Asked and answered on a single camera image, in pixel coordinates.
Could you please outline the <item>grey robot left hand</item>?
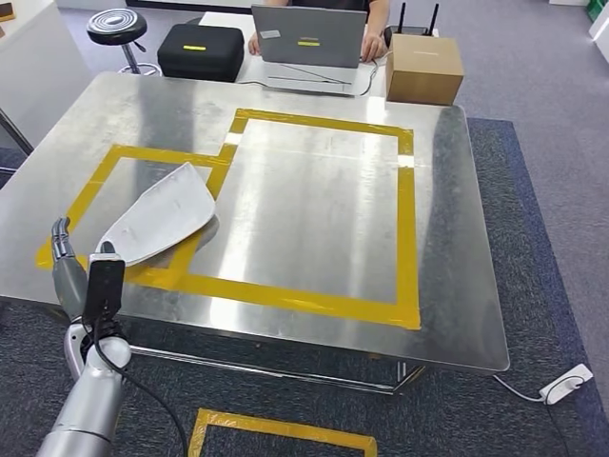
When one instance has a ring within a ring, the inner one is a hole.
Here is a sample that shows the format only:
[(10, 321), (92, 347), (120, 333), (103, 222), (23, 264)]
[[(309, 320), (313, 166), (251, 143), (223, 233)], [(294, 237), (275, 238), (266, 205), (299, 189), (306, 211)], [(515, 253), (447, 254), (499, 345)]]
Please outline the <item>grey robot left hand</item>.
[(62, 217), (51, 229), (52, 277), (60, 305), (72, 322), (80, 318), (91, 326), (112, 319), (120, 308), (124, 264), (103, 255), (85, 271), (69, 243), (69, 225)]

